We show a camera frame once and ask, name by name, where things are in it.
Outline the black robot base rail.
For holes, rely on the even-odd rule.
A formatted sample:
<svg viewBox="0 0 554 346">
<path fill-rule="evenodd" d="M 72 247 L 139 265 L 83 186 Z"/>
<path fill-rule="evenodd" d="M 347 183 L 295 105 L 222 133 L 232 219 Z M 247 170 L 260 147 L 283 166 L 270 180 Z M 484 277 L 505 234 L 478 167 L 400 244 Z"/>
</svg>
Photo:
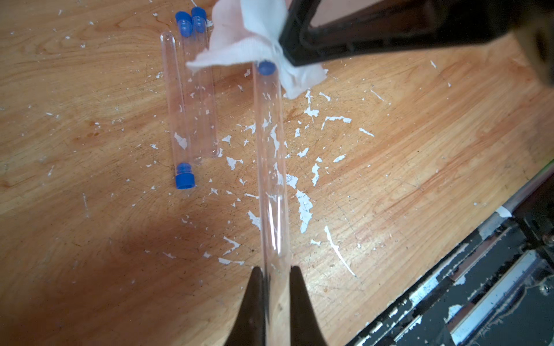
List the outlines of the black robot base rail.
<svg viewBox="0 0 554 346">
<path fill-rule="evenodd" d="M 390 304 L 352 344 L 552 345 L 552 164 Z"/>
</svg>

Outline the test tube blue cap pair-left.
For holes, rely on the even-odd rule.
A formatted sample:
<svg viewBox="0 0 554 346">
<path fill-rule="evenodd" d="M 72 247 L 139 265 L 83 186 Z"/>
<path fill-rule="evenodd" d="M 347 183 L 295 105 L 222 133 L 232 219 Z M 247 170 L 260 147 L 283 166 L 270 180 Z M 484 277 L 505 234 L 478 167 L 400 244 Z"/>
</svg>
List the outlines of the test tube blue cap pair-left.
<svg viewBox="0 0 554 346">
<path fill-rule="evenodd" d="M 196 31 L 193 19 L 187 12 L 178 12 L 175 15 L 178 30 L 178 61 L 183 100 L 186 109 L 186 138 L 188 140 L 189 164 L 200 164 L 206 156 L 206 128 L 205 120 L 201 115 L 201 91 L 199 75 L 192 72 L 188 62 L 195 60 L 199 48 L 196 41 Z"/>
</svg>

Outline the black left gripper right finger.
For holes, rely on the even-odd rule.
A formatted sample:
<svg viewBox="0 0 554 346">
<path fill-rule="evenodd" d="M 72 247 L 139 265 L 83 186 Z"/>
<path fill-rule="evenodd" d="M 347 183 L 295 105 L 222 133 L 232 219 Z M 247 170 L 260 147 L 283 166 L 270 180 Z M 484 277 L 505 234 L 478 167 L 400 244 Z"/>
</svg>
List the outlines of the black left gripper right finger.
<svg viewBox="0 0 554 346">
<path fill-rule="evenodd" d="M 326 346 L 310 301 L 301 268 L 294 266 L 290 272 L 291 345 Z"/>
</svg>

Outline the white wipe tissue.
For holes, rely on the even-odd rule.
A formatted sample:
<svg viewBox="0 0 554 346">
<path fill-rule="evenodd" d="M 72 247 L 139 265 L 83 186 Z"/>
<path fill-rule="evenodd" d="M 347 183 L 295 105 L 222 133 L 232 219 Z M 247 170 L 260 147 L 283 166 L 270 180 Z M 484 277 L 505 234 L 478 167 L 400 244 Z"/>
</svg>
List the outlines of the white wipe tissue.
<svg viewBox="0 0 554 346">
<path fill-rule="evenodd" d="M 218 1 L 212 9 L 209 47 L 187 67 L 197 72 L 209 66 L 269 61 L 278 68 L 288 99 L 322 83 L 327 72 L 321 64 L 295 67 L 284 56 L 279 38 L 290 5 L 290 1 Z"/>
</svg>

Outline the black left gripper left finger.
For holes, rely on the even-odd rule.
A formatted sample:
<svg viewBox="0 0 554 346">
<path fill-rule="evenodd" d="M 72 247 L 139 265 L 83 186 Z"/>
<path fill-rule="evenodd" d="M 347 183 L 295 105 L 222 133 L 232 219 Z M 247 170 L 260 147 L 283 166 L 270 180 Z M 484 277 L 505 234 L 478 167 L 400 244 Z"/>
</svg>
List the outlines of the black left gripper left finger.
<svg viewBox="0 0 554 346">
<path fill-rule="evenodd" d="M 263 271 L 259 267 L 254 267 L 237 318 L 224 346 L 263 346 L 264 344 Z"/>
</svg>

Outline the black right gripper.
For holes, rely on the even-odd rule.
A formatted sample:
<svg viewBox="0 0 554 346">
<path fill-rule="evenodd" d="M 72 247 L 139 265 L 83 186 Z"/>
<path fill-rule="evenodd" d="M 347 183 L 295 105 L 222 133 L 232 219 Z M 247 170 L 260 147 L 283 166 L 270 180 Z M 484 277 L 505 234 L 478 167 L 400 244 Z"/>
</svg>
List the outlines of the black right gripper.
<svg viewBox="0 0 554 346">
<path fill-rule="evenodd" d="M 514 11 L 514 35 L 538 78 L 552 87 L 553 1 L 517 1 Z"/>
</svg>

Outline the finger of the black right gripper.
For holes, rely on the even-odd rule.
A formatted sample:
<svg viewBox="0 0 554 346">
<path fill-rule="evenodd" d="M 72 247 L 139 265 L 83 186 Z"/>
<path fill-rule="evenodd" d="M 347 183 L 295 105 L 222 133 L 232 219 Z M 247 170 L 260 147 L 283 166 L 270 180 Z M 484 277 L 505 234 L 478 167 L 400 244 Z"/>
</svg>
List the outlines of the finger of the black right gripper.
<svg viewBox="0 0 554 346">
<path fill-rule="evenodd" d="M 398 51 L 474 46 L 511 30 L 518 1 L 379 1 L 311 25 L 321 1 L 293 1 L 279 43 L 293 66 Z"/>
</svg>

